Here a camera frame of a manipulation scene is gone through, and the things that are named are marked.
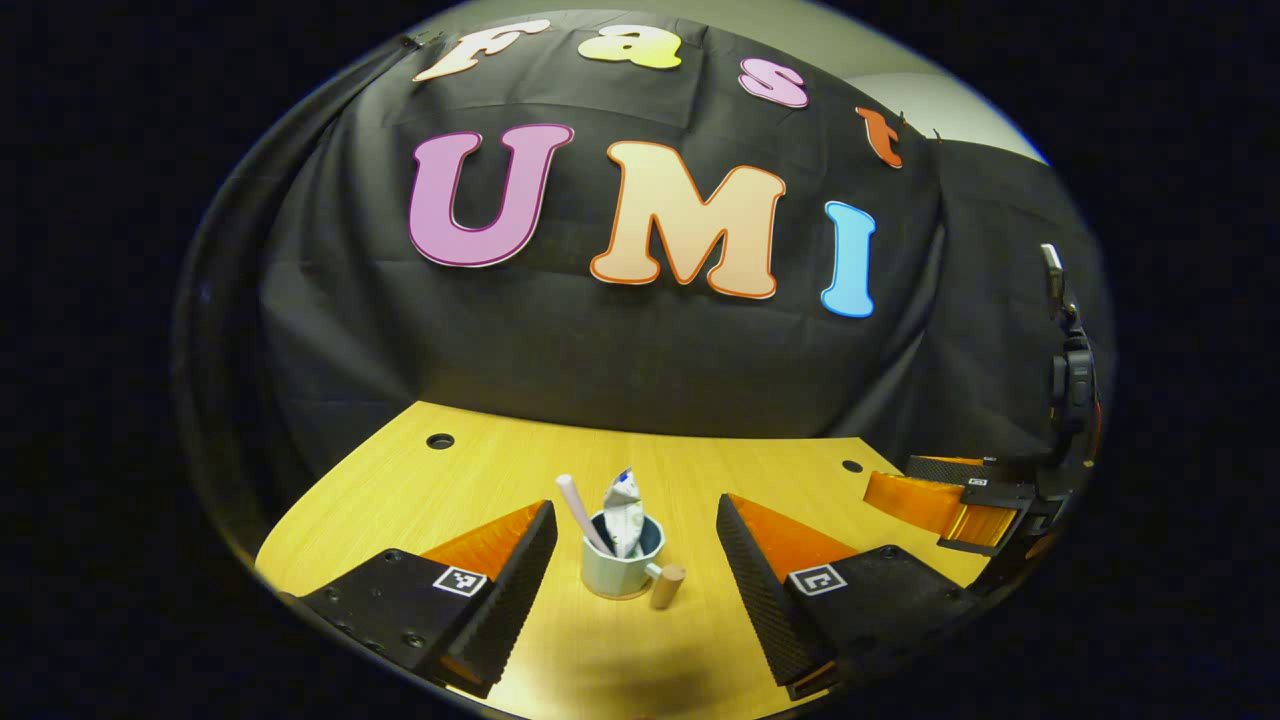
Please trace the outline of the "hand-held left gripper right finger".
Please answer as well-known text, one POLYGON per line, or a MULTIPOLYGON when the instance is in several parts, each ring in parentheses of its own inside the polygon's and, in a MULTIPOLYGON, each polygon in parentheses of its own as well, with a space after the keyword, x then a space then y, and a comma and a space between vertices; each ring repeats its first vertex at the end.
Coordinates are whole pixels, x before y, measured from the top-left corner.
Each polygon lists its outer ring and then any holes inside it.
POLYGON ((941 641, 980 598, 896 544, 858 551, 737 495, 716 530, 777 685, 868 685, 941 641))

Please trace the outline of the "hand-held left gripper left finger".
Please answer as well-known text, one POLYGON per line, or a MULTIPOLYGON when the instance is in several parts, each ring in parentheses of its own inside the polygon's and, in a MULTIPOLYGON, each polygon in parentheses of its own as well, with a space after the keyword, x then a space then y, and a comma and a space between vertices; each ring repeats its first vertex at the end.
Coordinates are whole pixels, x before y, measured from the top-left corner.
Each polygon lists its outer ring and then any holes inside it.
POLYGON ((431 537, 387 521, 323 532, 280 560, 280 589, 324 626, 417 679, 486 697, 503 678, 558 541, 540 498, 431 537))

